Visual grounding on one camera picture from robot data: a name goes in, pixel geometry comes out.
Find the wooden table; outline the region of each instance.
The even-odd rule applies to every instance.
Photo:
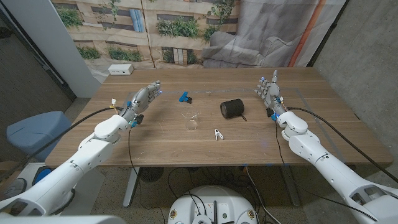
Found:
[[[245,69],[169,69],[135,70],[132,75],[109,76],[76,120],[105,107],[111,99],[121,106],[130,92],[160,80],[161,94],[143,113],[141,125],[131,131],[131,157],[134,165],[144,166],[264,166],[281,165],[275,123],[266,116],[263,100],[253,91],[261,77],[271,80],[274,68]],[[380,164],[393,161],[388,150],[373,136],[344,101],[314,68],[278,68],[280,93],[286,106],[312,110],[328,120],[350,141]],[[200,110],[198,128],[185,129],[181,114],[188,103],[178,99],[184,91],[193,98],[192,106]],[[244,103],[244,121],[224,119],[220,103],[240,98]],[[327,125],[309,114],[294,111],[322,145],[347,164],[369,162],[335,134]],[[79,143],[94,127],[115,112],[105,111],[84,121],[67,133],[46,159],[49,166],[59,166],[72,156]],[[224,140],[215,141],[215,129]],[[127,149],[127,132],[115,146],[103,167],[131,167]],[[279,136],[284,161],[290,165],[309,165],[296,156]]]

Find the white wall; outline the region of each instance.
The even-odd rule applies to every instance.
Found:
[[[2,1],[76,96],[92,97],[101,83],[88,70],[50,0]]]

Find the orange pole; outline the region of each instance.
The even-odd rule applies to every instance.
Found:
[[[294,63],[297,60],[297,57],[299,56],[301,50],[303,49],[303,46],[305,44],[305,41],[307,41],[308,36],[311,33],[312,28],[314,27],[315,23],[318,20],[319,15],[322,12],[323,6],[325,5],[326,0],[319,0],[319,3],[317,5],[317,7],[315,8],[310,21],[308,22],[307,27],[305,28],[305,31],[303,33],[303,36],[301,36],[300,42],[298,43],[298,46],[296,47],[296,50],[293,53],[292,58],[290,59],[290,62],[288,64],[288,67],[293,67]]]

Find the gray curtain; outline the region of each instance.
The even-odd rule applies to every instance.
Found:
[[[242,0],[236,35],[215,32],[205,68],[286,67],[318,0]]]

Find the white clip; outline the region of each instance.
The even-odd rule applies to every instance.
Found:
[[[221,140],[224,140],[224,136],[216,129],[214,130],[215,134],[216,134],[216,141],[217,141],[217,137],[219,136],[221,138]]]

